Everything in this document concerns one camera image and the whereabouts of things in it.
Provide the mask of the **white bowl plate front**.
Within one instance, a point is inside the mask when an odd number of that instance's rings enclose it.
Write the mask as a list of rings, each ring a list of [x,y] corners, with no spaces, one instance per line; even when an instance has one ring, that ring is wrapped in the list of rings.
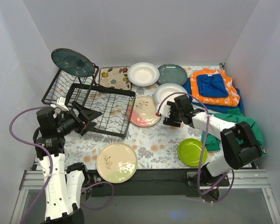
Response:
[[[187,91],[180,85],[173,83],[162,84],[155,90],[154,100],[156,104],[159,105],[165,97],[176,92],[187,93]]]

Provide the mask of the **white bowl plate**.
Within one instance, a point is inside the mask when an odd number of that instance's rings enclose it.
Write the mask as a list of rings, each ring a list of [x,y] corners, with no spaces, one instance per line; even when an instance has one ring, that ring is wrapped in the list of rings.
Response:
[[[162,84],[155,90],[154,100],[156,104],[159,105],[165,97],[176,92],[187,93],[187,91],[180,85],[173,83]]]
[[[158,68],[151,63],[135,63],[133,64],[127,72],[127,77],[129,81],[141,87],[150,86],[157,82],[160,73]]]

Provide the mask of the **black wire dish rack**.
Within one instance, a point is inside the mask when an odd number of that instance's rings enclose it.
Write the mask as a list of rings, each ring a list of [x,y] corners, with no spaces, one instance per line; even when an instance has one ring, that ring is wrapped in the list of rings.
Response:
[[[97,124],[91,129],[92,132],[125,138],[135,92],[99,85],[99,68],[96,65],[94,68],[95,73],[90,77],[75,77],[59,69],[42,97],[42,103],[54,104],[60,97],[64,97],[66,106],[72,108],[72,102],[76,101],[88,109],[102,113],[94,119]]]

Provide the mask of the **cream green plate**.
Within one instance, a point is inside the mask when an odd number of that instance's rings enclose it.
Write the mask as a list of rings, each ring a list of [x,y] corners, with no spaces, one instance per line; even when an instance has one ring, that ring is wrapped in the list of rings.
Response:
[[[123,183],[136,172],[138,158],[133,148],[125,143],[107,145],[97,156],[99,176],[110,183]]]

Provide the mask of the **large dark teal plate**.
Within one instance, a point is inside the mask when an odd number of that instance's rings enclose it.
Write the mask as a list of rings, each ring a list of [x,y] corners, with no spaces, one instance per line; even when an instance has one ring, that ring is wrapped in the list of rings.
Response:
[[[75,77],[89,77],[95,73],[95,66],[84,55],[71,49],[58,48],[51,52],[53,63]]]

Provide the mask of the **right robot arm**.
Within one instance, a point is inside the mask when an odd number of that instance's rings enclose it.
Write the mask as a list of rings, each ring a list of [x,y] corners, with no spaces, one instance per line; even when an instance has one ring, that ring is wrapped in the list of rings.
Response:
[[[206,185],[221,181],[229,171],[238,170],[263,155],[263,150],[247,122],[234,123],[219,119],[207,108],[194,109],[189,94],[174,93],[173,101],[165,97],[156,107],[156,115],[164,116],[163,123],[179,127],[181,123],[204,130],[221,141],[223,155],[205,165],[198,165],[194,179]]]

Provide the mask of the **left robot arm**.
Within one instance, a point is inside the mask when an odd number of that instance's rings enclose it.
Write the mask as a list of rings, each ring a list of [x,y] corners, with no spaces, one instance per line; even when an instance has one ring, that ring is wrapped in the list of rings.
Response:
[[[41,136],[35,141],[36,155],[45,183],[46,224],[83,224],[80,208],[82,187],[91,179],[82,162],[65,167],[65,136],[76,132],[81,136],[96,126],[94,120],[102,115],[73,102],[73,108],[64,104],[52,105],[37,111]]]

